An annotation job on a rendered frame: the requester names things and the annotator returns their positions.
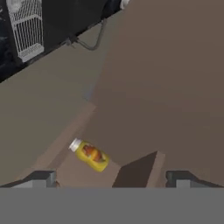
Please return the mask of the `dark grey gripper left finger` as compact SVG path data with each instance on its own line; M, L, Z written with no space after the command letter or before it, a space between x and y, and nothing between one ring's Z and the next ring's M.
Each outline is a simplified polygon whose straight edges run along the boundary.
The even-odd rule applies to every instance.
M55 186L55 171L33 171L25 178L0 185L0 188L50 188Z

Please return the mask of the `taupe cabinet door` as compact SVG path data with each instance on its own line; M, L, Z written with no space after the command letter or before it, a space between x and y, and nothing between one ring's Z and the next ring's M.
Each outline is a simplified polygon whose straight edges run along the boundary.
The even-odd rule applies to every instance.
M95 51L63 45L0 83L0 185L17 179L71 123L101 74L122 13Z

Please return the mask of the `brown wooden cabinet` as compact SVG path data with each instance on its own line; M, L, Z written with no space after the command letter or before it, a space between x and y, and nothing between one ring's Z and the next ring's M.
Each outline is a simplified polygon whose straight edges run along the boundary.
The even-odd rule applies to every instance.
M109 157L104 171L75 138ZM189 171L224 188L224 0L130 0L90 99L34 171L62 187L161 187Z

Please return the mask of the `yellow mustard jar white lid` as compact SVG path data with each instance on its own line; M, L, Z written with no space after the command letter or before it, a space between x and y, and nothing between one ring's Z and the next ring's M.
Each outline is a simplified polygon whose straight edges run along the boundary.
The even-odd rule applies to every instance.
M103 172L109 165L109 157L89 142L75 138L69 145L69 149L79 160L97 172Z

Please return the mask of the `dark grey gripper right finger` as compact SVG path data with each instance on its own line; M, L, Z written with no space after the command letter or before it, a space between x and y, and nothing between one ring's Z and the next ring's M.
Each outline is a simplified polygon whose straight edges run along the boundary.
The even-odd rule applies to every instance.
M170 188L222 188L222 185L197 178L189 171L167 171L165 177L165 186Z

